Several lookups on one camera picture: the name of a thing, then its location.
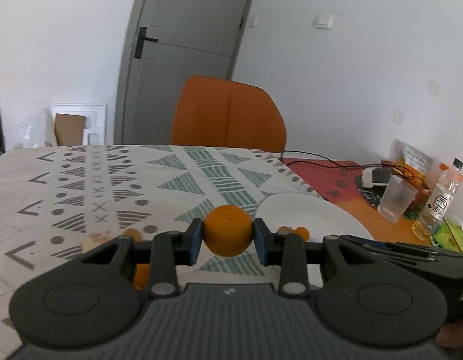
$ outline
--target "plastic cup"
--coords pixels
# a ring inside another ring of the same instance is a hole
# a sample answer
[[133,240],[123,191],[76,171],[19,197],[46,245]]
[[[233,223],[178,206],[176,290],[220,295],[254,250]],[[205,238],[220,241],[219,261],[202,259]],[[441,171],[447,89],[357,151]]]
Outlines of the plastic cup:
[[396,223],[417,193],[418,190],[406,180],[392,175],[378,206],[378,212],[391,223]]

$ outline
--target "door handle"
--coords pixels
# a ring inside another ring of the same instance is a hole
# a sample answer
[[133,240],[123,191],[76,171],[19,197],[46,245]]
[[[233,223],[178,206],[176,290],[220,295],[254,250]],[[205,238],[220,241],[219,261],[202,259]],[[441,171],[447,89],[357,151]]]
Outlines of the door handle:
[[140,31],[138,32],[138,40],[136,42],[136,49],[135,49],[135,56],[134,58],[140,59],[143,54],[143,44],[144,41],[148,42],[155,42],[158,43],[160,40],[156,38],[149,38],[146,36],[146,27],[140,27]]

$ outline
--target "wall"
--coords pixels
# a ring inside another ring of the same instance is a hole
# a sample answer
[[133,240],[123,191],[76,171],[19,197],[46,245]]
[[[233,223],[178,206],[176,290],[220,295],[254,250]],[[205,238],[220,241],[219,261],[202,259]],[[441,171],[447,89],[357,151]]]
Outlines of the wall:
[[[312,26],[323,13],[330,31]],[[288,149],[366,163],[398,139],[463,161],[463,0],[253,0],[250,15],[233,79],[271,95]]]
[[119,65],[134,0],[0,0],[0,111],[16,122],[49,103],[106,103],[113,141]]

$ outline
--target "bottle cap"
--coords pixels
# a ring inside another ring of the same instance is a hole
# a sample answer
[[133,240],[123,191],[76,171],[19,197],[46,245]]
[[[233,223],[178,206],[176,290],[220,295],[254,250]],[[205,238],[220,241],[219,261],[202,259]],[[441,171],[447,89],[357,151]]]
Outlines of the bottle cap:
[[458,168],[458,170],[461,170],[461,168],[463,168],[463,162],[461,162],[458,158],[455,158],[453,160],[453,166]]

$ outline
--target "orange chair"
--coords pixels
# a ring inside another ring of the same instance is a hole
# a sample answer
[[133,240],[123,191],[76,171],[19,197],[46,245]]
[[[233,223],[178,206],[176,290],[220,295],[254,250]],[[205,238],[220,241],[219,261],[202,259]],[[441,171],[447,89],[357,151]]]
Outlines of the orange chair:
[[172,144],[282,152],[287,131],[263,89],[238,82],[191,77],[173,122]]

